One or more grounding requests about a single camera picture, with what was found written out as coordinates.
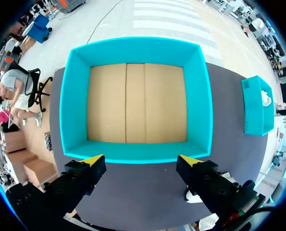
cardboard bottom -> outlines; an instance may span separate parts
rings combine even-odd
[[[186,142],[183,68],[162,64],[92,67],[87,133],[92,141]]]

white shorts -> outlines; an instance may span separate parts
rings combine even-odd
[[[26,93],[28,94],[32,90],[33,90],[33,84],[30,86],[29,89],[26,90]],[[16,101],[16,103],[14,104],[14,107],[18,108],[18,109],[29,111],[29,109],[28,109],[29,97],[30,97],[30,95],[25,95],[24,93],[20,94],[18,99],[17,99],[17,101]]]

gray table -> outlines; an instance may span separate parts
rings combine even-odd
[[[210,159],[222,172],[240,183],[256,180],[266,149],[267,136],[244,133],[242,76],[207,64],[213,101],[213,138]],[[50,131],[54,158],[60,172],[74,159],[63,155],[59,104],[64,68],[55,73],[50,102]],[[204,113],[204,99],[198,99]],[[195,222],[210,214],[203,203],[184,201],[186,185],[176,163],[150,165],[106,164],[107,172],[91,196],[84,196],[76,210],[86,222],[127,231],[147,231]]]

black cable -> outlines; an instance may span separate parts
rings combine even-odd
[[[246,220],[248,219],[250,216],[255,215],[256,213],[261,213],[261,212],[272,212],[275,211],[276,207],[273,206],[268,206],[268,207],[261,207],[261,208],[257,208],[253,211],[249,211],[247,213],[245,213],[244,215],[240,216],[238,219],[243,219]]]
[[[75,12],[73,12],[71,15],[69,15],[69,16],[67,16],[67,17],[64,17],[64,18],[69,18],[69,17],[71,17],[72,15],[74,15],[76,12],[78,12],[81,8],[82,8],[82,6],[84,6],[85,5],[85,3],[83,3],[79,8],[77,8],[76,10],[75,10]]]
[[[116,4],[113,6],[113,8],[110,9],[110,11],[107,12],[107,14],[100,20],[100,22],[98,22],[98,24],[96,25],[95,29],[94,29],[93,32],[91,33],[89,39],[87,40],[87,43],[86,43],[86,44],[88,44],[88,42],[90,41],[91,37],[92,37],[93,34],[95,33],[95,30],[97,29],[97,27],[99,26],[99,24],[102,22],[102,20],[105,19],[105,17],[115,8],[115,6],[117,6],[118,3],[116,3]]]

white floor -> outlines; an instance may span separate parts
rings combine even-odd
[[[72,48],[118,37],[157,36],[199,44],[206,62],[246,78],[259,75],[272,87],[274,102],[283,101],[280,85],[254,35],[247,38],[236,20],[198,0],[88,0],[72,13],[59,13],[48,26],[53,28],[49,40],[36,42],[20,60],[26,69],[40,68],[41,79],[65,67]],[[281,131],[283,121],[276,117],[274,123],[261,172],[268,169],[279,146],[277,128]]]

